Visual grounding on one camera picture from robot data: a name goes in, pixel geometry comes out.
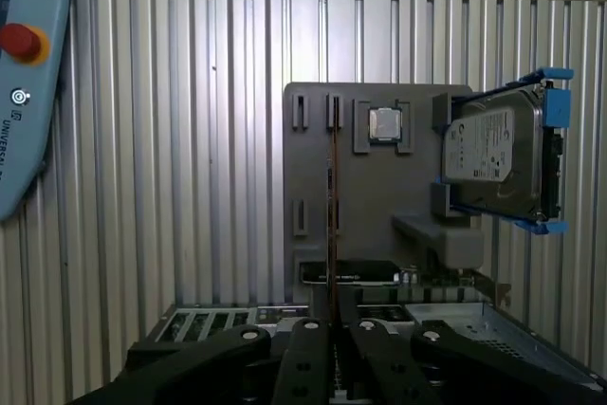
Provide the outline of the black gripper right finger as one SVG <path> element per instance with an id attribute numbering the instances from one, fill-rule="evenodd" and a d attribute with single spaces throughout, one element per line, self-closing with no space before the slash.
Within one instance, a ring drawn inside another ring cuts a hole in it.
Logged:
<path id="1" fill-rule="evenodd" d="M 487 303 L 407 304 L 401 327 L 359 314 L 343 288 L 337 315 L 346 378 L 376 404 L 600 404 L 603 381 Z"/>

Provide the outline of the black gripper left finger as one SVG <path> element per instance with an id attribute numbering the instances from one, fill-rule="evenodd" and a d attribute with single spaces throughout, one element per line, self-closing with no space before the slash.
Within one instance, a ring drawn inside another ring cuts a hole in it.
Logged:
<path id="1" fill-rule="evenodd" d="M 304 305 L 174 307 L 79 404 L 325 404 L 330 327 Z"/>

